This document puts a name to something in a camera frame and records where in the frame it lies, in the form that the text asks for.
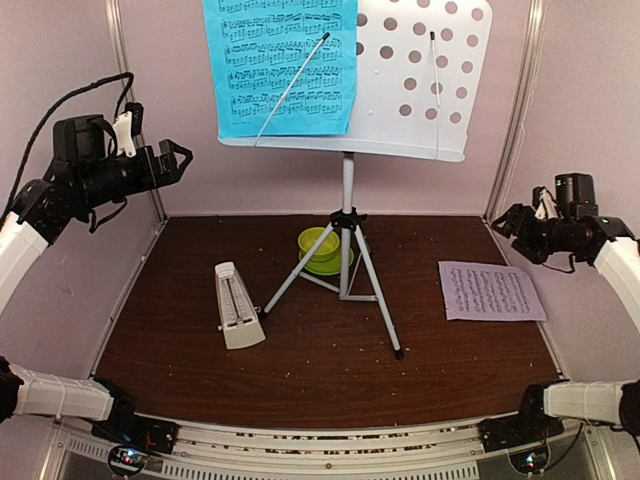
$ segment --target green bowl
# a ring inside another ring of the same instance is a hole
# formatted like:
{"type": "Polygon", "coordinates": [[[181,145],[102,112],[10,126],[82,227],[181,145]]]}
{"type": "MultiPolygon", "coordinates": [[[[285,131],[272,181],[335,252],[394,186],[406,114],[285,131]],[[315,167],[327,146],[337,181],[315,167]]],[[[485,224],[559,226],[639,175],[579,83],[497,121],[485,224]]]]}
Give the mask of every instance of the green bowl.
{"type": "MultiPolygon", "coordinates": [[[[324,232],[323,227],[307,228],[298,236],[298,247],[306,255],[313,245],[318,241],[324,232]]],[[[311,258],[314,263],[328,262],[334,258],[340,248],[340,237],[335,232],[331,232],[329,237],[320,246],[316,254],[311,258]]]]}

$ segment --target wood surface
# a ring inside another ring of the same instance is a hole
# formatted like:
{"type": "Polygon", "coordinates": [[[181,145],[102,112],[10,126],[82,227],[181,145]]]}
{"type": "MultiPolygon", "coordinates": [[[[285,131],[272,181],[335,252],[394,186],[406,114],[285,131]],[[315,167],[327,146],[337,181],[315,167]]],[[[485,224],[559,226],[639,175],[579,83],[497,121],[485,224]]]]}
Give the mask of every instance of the wood surface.
{"type": "MultiPolygon", "coordinates": [[[[370,217],[365,233],[406,357],[373,303],[299,278],[264,322],[267,341],[225,349],[214,266],[236,263],[264,306],[326,217],[173,218],[120,316],[97,376],[147,414],[225,425],[341,429],[517,410],[557,378],[534,323],[446,321],[438,261],[503,264],[475,217],[370,217]]],[[[371,294],[362,270],[354,292],[371,294]]]]}

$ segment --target blue sheet music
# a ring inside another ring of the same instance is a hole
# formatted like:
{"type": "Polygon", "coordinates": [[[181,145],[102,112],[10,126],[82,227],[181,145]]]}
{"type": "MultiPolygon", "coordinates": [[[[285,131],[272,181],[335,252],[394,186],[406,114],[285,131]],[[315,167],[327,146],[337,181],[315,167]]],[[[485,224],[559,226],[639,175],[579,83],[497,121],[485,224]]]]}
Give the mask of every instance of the blue sheet music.
{"type": "Polygon", "coordinates": [[[203,0],[220,138],[343,135],[356,96],[358,0],[203,0]]]}

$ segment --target round hole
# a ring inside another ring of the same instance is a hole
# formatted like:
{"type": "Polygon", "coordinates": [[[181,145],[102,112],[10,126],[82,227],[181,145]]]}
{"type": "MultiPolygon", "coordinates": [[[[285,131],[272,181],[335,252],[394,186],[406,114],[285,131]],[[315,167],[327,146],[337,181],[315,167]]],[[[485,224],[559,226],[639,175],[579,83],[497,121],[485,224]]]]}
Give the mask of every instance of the round hole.
{"type": "Polygon", "coordinates": [[[404,104],[400,107],[400,115],[408,117],[411,115],[411,105],[404,104]]]}
{"type": "Polygon", "coordinates": [[[444,9],[447,11],[447,13],[453,15],[458,11],[458,4],[456,2],[447,2],[447,4],[444,6],[444,9]]]}
{"type": "Polygon", "coordinates": [[[445,68],[447,65],[449,65],[449,59],[444,55],[440,55],[438,58],[436,58],[436,65],[438,65],[440,68],[445,68]]]}
{"type": "Polygon", "coordinates": [[[395,18],[389,17],[384,21],[384,28],[389,31],[395,30],[398,26],[398,22],[395,18]]]}
{"type": "Polygon", "coordinates": [[[413,33],[416,35],[424,35],[427,33],[427,27],[424,26],[424,23],[418,22],[413,26],[413,33]]]}
{"type": "Polygon", "coordinates": [[[404,88],[407,90],[414,90],[417,86],[418,82],[416,82],[415,78],[409,77],[404,81],[404,88]]]}
{"type": "Polygon", "coordinates": [[[393,57],[393,48],[391,48],[389,45],[385,45],[380,49],[380,56],[387,60],[393,57]]]}
{"type": "Polygon", "coordinates": [[[450,28],[445,28],[442,32],[440,32],[440,36],[445,42],[449,42],[453,40],[453,31],[450,28]]]}
{"type": "Polygon", "coordinates": [[[413,50],[409,53],[409,61],[411,63],[418,63],[420,60],[422,60],[422,54],[419,51],[413,50]]]}

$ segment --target pink wall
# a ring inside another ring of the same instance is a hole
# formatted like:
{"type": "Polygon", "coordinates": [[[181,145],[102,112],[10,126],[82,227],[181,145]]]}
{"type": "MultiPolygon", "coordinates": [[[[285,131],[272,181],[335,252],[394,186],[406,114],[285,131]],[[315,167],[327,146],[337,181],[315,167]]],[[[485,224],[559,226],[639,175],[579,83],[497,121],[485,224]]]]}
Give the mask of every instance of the pink wall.
{"type": "MultiPolygon", "coordinates": [[[[117,73],[103,1],[0,2],[0,65],[4,208],[24,145],[46,109],[69,90],[117,73]]],[[[74,99],[56,118],[110,116],[118,93],[114,86],[74,99]]],[[[50,121],[36,143],[25,180],[42,176],[51,159],[52,126],[50,121]]],[[[0,318],[0,355],[25,367],[86,378],[154,223],[145,197],[94,236],[85,225],[72,223],[0,318]]],[[[0,478],[35,478],[45,432],[46,423],[25,419],[0,425],[0,478]]]]}
{"type": "MultiPolygon", "coordinates": [[[[492,0],[494,25],[467,160],[442,164],[362,155],[356,204],[376,213],[483,212],[504,143],[529,2],[492,0]]],[[[340,154],[230,148],[216,106],[200,0],[122,0],[136,94],[156,114],[146,133],[175,132],[196,154],[184,181],[162,192],[173,214],[327,213],[340,206],[340,154]]]]}
{"type": "MultiPolygon", "coordinates": [[[[550,2],[540,76],[507,205],[528,203],[554,176],[594,176],[603,214],[640,234],[640,3],[550,2]]],[[[574,380],[640,376],[640,334],[608,284],[581,265],[573,276],[509,257],[534,276],[548,330],[574,380]]],[[[554,264],[566,264],[557,255],[554,264]]]]}

